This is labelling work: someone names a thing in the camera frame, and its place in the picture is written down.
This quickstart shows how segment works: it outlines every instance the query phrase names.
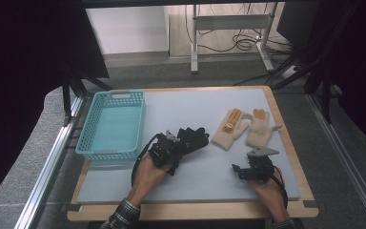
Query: shirt cuff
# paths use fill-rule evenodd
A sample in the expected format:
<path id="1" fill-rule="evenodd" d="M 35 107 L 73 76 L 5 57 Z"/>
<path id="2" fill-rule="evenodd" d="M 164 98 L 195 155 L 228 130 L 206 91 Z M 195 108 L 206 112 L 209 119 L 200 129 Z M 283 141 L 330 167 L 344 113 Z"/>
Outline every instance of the shirt cuff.
<path id="1" fill-rule="evenodd" d="M 120 202 L 114 214 L 109 218 L 111 228 L 132 228 L 138 222 L 141 210 L 126 198 Z"/>
<path id="2" fill-rule="evenodd" d="M 273 229 L 296 229 L 296 225 L 292 219 L 273 223 Z"/>

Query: metal frame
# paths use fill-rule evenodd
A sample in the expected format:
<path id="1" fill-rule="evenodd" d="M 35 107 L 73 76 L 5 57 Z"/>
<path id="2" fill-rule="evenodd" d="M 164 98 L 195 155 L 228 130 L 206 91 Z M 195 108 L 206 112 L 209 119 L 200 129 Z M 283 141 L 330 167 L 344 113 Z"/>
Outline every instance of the metal frame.
<path id="1" fill-rule="evenodd" d="M 275 19 L 277 5 L 278 2 L 274 2 L 269 14 L 219 16 L 197 16 L 197 5 L 193 5 L 192 73 L 198 73 L 197 31 L 240 29 L 264 29 L 263 36 L 256 46 L 267 72 L 274 71 L 275 69 L 266 52 L 266 43 Z"/>
<path id="2" fill-rule="evenodd" d="M 361 201 L 366 207 L 366 182 L 364 181 L 364 178 L 361 176 L 343 143 L 337 136 L 334 127 L 325 119 L 324 115 L 322 115 L 322 113 L 320 112 L 319 102 L 316 100 L 315 97 L 312 97 L 309 94 L 306 94 L 306 96 L 315 112 L 315 115 L 320 125 L 322 126 L 323 131 L 325 132 L 326 136 L 329 138 L 332 146 L 334 147 L 338 159 L 343 165 L 347 175 L 350 178 L 350 181 L 355 186 L 355 189 L 360 196 Z"/>
<path id="3" fill-rule="evenodd" d="M 71 115 L 76 116 L 78 112 L 80 111 L 83 104 L 83 99 L 77 97 L 71 106 Z M 44 167 L 40 173 L 40 176 L 38 177 L 31 194 L 29 196 L 28 201 L 26 202 L 25 207 L 23 208 L 22 214 L 19 217 L 19 220 L 17 221 L 14 228 L 20 229 L 20 228 L 29 228 L 31 226 L 31 223 L 34 219 L 34 216 L 38 210 L 38 207 L 40 206 L 40 202 L 46 192 L 46 189 L 51 181 L 52 174 L 54 173 L 54 170 L 56 168 L 56 165 L 59 161 L 59 158 L 61 157 L 61 153 L 63 152 L 67 139 L 69 138 L 71 134 L 72 127 L 75 123 L 75 119 L 72 118 L 71 122 L 67 125 L 61 128 L 57 139 L 55 140 L 49 157 L 46 160 L 46 163 L 44 164 Z"/>

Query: basket handle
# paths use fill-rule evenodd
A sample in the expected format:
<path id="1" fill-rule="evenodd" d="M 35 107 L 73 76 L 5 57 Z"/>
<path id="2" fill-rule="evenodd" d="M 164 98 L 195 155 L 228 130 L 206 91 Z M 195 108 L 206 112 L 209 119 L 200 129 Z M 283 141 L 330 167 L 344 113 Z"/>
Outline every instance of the basket handle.
<path id="1" fill-rule="evenodd" d="M 112 151 L 112 150 L 108 150 L 108 151 L 93 151 L 94 155 L 119 155 L 120 153 L 118 153 L 117 151 Z"/>

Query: black curtain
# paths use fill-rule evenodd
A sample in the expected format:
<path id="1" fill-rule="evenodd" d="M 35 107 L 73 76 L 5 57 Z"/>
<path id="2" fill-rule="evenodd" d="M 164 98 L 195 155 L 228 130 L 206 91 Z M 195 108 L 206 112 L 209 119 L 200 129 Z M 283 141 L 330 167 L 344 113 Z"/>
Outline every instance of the black curtain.
<path id="1" fill-rule="evenodd" d="M 314 40 L 327 25 L 330 25 L 334 15 L 348 2 L 321 0 L 310 40 Z M 340 106 L 366 135 L 366 1 L 360 2 L 336 42 L 325 68 L 332 83 L 339 86 L 342 91 Z M 323 39 L 319 45 L 322 46 L 325 42 Z"/>
<path id="2" fill-rule="evenodd" d="M 86 11 L 73 1 L 0 0 L 0 184 L 65 69 L 109 77 Z"/>

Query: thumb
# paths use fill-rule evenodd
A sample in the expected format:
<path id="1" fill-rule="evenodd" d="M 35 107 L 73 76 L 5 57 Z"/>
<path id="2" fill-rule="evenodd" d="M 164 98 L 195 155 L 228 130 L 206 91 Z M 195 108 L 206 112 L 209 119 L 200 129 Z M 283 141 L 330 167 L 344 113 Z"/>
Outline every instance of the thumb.
<path id="1" fill-rule="evenodd" d="M 274 132 L 274 131 L 278 131 L 278 129 L 280 129 L 283 125 L 281 124 L 278 124 L 278 125 L 275 125 L 273 126 L 272 128 L 270 128 L 271 132 Z"/>

